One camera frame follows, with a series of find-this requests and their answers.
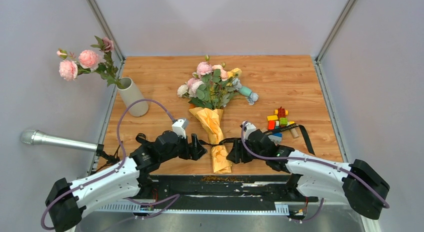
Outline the black ribbon with gold text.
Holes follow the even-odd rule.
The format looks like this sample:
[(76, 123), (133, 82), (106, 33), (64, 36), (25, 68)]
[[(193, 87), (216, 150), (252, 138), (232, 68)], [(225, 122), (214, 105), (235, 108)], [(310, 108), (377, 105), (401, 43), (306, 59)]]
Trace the black ribbon with gold text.
[[(245, 148), (251, 149), (252, 152), (260, 156), (276, 156), (277, 147), (269, 138), (268, 135), (275, 133), (282, 133), (287, 130), (299, 128), (303, 136), (303, 140), (306, 144), (307, 151), (310, 154), (314, 154), (312, 143), (310, 141), (308, 132), (305, 127), (300, 124), (292, 124), (286, 127), (280, 127), (273, 130), (268, 130), (266, 132), (261, 132), (260, 130), (253, 132), (247, 140), (245, 140)], [(233, 138), (223, 139), (219, 143), (211, 144), (203, 141), (203, 147), (205, 145), (210, 146), (211, 148), (216, 148), (218, 146), (223, 146), (226, 143), (232, 143)], [(158, 136), (155, 141), (147, 141), (143, 134), (140, 133), (136, 137), (136, 141), (140, 143), (140, 147), (137, 148), (134, 152), (130, 154), (130, 157), (135, 156), (146, 156), (152, 158), (156, 162), (165, 162), (172, 158), (178, 157), (178, 145), (180, 137), (175, 134), (173, 131), (165, 131), (162, 135)]]

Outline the flower bouquet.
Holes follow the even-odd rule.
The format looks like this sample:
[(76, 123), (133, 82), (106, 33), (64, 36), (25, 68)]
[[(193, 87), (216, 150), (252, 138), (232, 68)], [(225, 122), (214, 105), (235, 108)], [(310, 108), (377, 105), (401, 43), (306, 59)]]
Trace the flower bouquet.
[(224, 108), (238, 94), (239, 73), (238, 68), (227, 71), (224, 63), (211, 64), (210, 56), (206, 55), (192, 77), (176, 91), (178, 97), (188, 99), (189, 112), (201, 123), (208, 142), (213, 145), (210, 154), (215, 174), (232, 172), (233, 163), (227, 160), (229, 152), (219, 143), (225, 138), (221, 128)]

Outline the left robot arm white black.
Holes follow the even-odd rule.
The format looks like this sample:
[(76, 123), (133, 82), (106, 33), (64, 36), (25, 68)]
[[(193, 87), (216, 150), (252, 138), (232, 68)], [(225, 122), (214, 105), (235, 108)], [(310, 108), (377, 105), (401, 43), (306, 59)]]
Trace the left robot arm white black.
[(140, 135), (140, 146), (129, 156), (91, 176), (68, 182), (57, 180), (46, 200), (41, 225), (46, 230), (67, 231), (98, 208), (138, 195), (148, 198), (153, 193), (150, 173), (174, 158), (198, 160), (207, 153), (195, 134), (192, 142), (172, 131), (165, 131), (150, 142)]

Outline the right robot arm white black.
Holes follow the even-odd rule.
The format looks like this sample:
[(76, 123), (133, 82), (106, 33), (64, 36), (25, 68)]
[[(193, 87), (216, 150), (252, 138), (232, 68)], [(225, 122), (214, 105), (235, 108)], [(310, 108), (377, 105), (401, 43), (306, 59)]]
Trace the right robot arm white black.
[(272, 170), (290, 174), (285, 187), (291, 200), (319, 197), (348, 204), (369, 219), (388, 209), (389, 184), (365, 161), (334, 162), (311, 156), (292, 147), (276, 145), (260, 130), (232, 139), (227, 159), (247, 163), (259, 159)]

